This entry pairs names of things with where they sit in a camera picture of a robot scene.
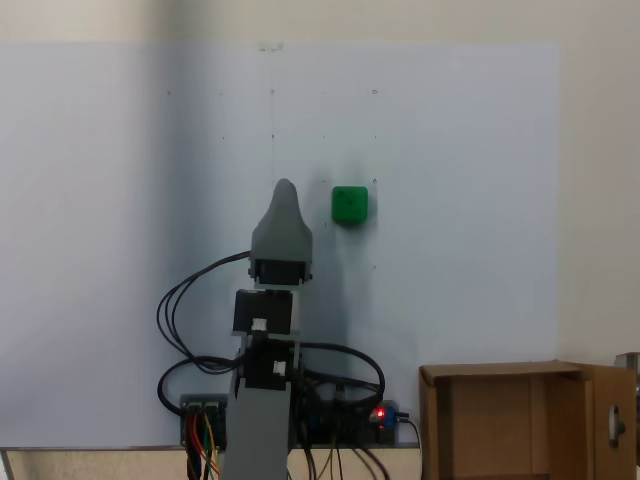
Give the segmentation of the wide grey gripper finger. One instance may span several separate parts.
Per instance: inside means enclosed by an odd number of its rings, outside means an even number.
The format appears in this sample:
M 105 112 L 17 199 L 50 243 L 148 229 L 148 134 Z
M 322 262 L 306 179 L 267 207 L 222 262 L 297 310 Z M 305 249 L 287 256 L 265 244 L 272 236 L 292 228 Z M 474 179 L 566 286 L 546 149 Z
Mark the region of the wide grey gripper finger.
M 251 238 L 250 258 L 289 262 L 311 262 L 313 236 L 303 220 L 297 189 L 280 179 L 264 216 Z

